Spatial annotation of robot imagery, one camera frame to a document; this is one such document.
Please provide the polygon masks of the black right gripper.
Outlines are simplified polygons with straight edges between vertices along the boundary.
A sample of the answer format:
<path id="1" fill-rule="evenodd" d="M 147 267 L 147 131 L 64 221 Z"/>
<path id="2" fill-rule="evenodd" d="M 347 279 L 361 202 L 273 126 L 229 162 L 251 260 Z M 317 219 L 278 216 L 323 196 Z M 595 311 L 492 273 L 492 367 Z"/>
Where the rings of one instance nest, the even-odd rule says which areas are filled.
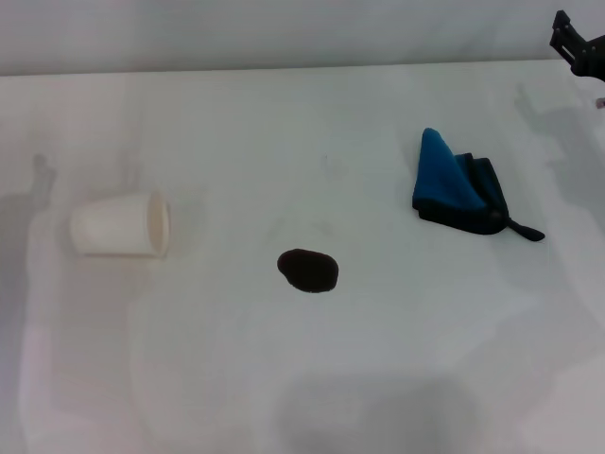
<path id="1" fill-rule="evenodd" d="M 550 46 L 571 64 L 571 72 L 581 78 L 605 81 L 604 38 L 586 42 L 571 25 L 571 20 L 562 9 L 556 12 L 552 24 Z"/>

